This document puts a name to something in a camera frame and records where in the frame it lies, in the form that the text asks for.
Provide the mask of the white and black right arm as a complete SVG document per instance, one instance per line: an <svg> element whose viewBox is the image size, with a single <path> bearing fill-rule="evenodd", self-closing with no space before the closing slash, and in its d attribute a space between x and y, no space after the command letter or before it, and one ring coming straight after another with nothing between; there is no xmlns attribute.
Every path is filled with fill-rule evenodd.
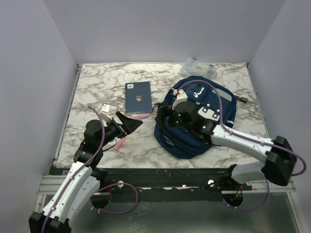
<svg viewBox="0 0 311 233"><path fill-rule="evenodd" d="M213 146L228 147L247 154L257 161L232 165L224 177L224 186L235 190L242 183L267 179L286 186L297 158L286 138L255 137L220 123L220 109L210 104L199 106L189 100L178 104L161 104L156 115L155 137L170 154L189 159Z"/></svg>

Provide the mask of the navy blue student backpack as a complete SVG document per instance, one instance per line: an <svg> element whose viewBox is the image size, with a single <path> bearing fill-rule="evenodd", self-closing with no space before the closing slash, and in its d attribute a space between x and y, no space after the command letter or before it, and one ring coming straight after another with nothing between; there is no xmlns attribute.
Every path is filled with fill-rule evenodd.
<svg viewBox="0 0 311 233"><path fill-rule="evenodd" d="M227 88L201 76L189 76L177 82L173 89L182 89L188 96L181 103L184 112L172 109L176 98L169 90L163 102L157 104L154 136L164 150L178 159L191 159L212 148L208 133L211 124L198 114L201 108L222 111L223 123L233 127L237 97Z"/></svg>

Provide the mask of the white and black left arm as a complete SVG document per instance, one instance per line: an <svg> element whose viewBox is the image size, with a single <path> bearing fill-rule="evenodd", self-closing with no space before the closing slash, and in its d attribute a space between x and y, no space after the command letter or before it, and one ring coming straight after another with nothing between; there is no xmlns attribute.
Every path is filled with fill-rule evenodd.
<svg viewBox="0 0 311 233"><path fill-rule="evenodd" d="M107 172L97 168L103 147L115 138L125 138L143 122L117 112L121 121L98 117L86 124L84 139L75 153L74 161L64 181L41 212L33 212L29 218L32 233L70 233L71 226L91 196L107 188Z"/></svg>

